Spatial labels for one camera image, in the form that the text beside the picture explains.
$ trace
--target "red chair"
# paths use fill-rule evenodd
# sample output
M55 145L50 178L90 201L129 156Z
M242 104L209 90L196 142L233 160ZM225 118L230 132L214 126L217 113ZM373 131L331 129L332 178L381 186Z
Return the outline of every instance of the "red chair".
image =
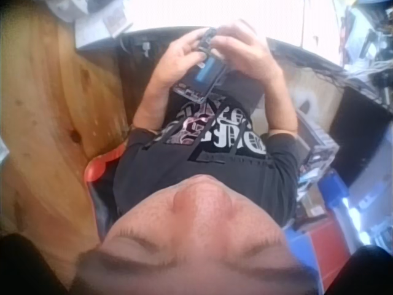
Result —
M101 241L119 218L113 183L117 165L125 149L126 142L106 154L95 157L85 169L84 181L90 195L97 233Z

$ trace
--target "wooden floor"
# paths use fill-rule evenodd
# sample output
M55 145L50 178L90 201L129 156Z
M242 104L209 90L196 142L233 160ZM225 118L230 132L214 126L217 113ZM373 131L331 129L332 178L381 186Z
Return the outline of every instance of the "wooden floor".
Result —
M1 230L32 240L68 285L77 254L98 243L84 168L128 132L117 56L77 54L72 26L46 6L3 13Z

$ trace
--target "hand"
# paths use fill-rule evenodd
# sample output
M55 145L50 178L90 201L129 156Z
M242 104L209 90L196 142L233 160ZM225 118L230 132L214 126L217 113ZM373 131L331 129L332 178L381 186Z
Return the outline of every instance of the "hand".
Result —
M158 87L169 89L192 66L204 61L206 54L194 50L198 46L198 40L207 30L208 28L197 29L173 41L154 69L150 82Z
M266 38L259 40L243 20L220 27L211 44L235 69L264 85L282 73L270 53Z

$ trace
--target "finger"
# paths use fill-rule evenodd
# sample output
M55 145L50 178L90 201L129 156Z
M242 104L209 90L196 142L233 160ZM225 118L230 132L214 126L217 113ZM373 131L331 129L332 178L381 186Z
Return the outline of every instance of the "finger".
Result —
M226 51L236 52L240 55L249 52L249 46L240 40L230 36L214 36L211 45L225 54Z
M213 55L215 55L216 57L218 57L219 59L225 60L225 56L224 56L221 52L219 52L217 49L213 48L213 49L211 50L211 53L212 53Z
M194 51L198 48L199 40L192 42L191 44L186 44L183 46L184 54L189 54L191 51Z
M187 54L183 59L182 59L182 68L185 71L188 71L192 66L197 65L198 63L201 63L206 59L206 54L204 52L199 52L199 51L194 51L191 52L190 54Z
M255 31L243 20L237 20L229 25L221 26L218 29L218 34L235 37L248 45L252 45L257 39Z
M202 28L202 29L196 29L195 31L191 31L188 34L185 34L184 36L180 37L176 42L181 44L181 45L191 45L194 43L194 41L197 41L200 37L203 36L203 34L208 30L209 28Z

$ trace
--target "black t-shirt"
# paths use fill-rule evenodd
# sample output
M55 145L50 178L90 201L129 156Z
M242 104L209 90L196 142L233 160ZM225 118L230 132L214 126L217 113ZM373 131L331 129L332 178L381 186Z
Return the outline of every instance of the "black t-shirt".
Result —
M241 105L220 95L188 102L158 135L134 129L117 167L114 194L120 214L154 192L206 174L245 195L281 226L296 203L297 153L288 134L264 144Z

